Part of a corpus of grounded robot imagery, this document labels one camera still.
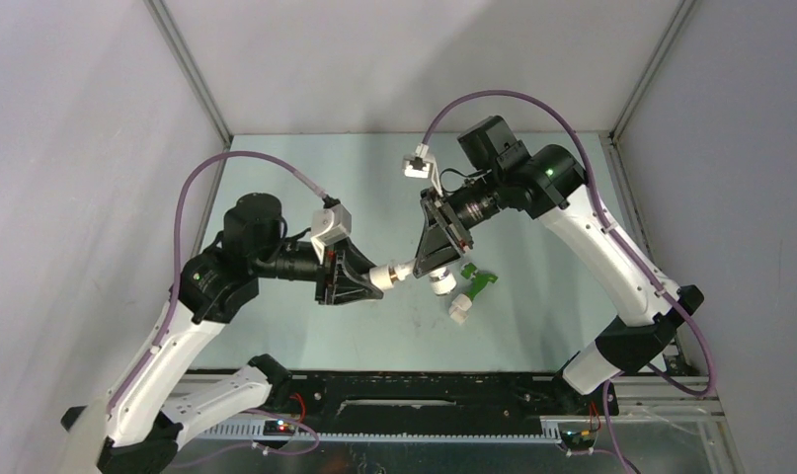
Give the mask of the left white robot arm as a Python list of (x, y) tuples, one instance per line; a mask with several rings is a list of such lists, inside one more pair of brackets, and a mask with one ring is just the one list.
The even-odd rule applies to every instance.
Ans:
[(322, 305), (381, 298), (396, 274), (359, 251), (349, 222), (345, 208), (327, 199), (311, 238), (296, 241), (276, 197), (240, 197), (212, 244), (179, 266), (169, 301), (123, 379), (105, 399), (64, 414), (69, 437), (60, 471), (159, 473), (212, 426), (251, 409), (288, 408), (290, 372), (269, 355), (179, 400), (171, 393), (198, 354), (259, 295), (263, 278), (311, 282)]

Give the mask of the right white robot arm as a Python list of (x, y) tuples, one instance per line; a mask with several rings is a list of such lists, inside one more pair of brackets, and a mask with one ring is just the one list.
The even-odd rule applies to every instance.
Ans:
[(459, 260), (473, 247), (471, 229), (504, 209), (524, 212), (553, 232), (617, 310), (595, 340), (561, 369), (553, 387), (557, 406), (578, 413), (605, 381), (635, 372), (660, 354), (703, 294), (653, 269), (601, 198), (591, 197), (592, 180), (566, 148), (550, 144), (530, 153), (500, 116), (482, 120), (457, 141), (476, 173), (454, 192), (441, 186), (428, 145), (419, 144), (402, 162), (405, 176), (431, 183), (420, 194), (425, 226), (413, 274), (431, 276)]

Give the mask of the white elbow fitting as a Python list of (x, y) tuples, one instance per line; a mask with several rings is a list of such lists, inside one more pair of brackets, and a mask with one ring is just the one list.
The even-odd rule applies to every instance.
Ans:
[(458, 325), (463, 325), (468, 319), (468, 312), (472, 305), (473, 301), (468, 295), (464, 293), (458, 294), (448, 308), (449, 318)]
[(368, 273), (369, 280), (373, 286), (380, 291), (387, 291), (394, 287), (397, 276), (394, 268), (383, 265), (371, 269)]

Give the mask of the green plastic faucet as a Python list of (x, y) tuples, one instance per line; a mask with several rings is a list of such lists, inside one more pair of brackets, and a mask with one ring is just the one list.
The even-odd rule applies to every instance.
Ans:
[(463, 265), (460, 274), (470, 283), (468, 289), (465, 290), (463, 294), (471, 301), (475, 300), (478, 294), (488, 285), (494, 284), (499, 280), (496, 274), (480, 270), (473, 263)]

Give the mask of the white plastic faucet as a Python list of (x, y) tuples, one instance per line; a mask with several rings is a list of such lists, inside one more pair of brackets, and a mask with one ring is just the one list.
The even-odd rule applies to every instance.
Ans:
[[(416, 262), (412, 260), (393, 265), (389, 271), (390, 280), (396, 282), (407, 279), (412, 274), (415, 264)], [(448, 267), (433, 269), (426, 274), (426, 278), (436, 296), (451, 294), (457, 286), (456, 278)]]

